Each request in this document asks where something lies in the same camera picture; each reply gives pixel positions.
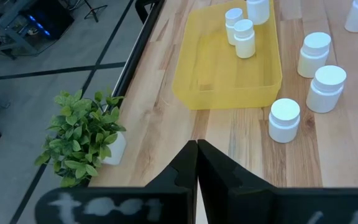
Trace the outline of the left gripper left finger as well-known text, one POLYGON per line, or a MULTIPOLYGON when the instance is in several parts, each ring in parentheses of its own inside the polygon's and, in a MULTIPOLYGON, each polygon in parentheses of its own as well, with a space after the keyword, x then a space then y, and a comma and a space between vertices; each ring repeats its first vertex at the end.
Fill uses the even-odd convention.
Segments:
POLYGON ((188 141, 144 187, 58 188, 35 206, 36 223, 188 224, 195 222, 197 143, 188 141))

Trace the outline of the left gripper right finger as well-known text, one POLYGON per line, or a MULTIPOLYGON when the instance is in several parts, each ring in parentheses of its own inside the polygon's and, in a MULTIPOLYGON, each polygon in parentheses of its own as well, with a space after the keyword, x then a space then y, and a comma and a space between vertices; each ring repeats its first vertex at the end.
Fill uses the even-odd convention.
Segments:
POLYGON ((210 223, 358 223, 358 188, 276 187, 208 141, 198 149, 210 223))

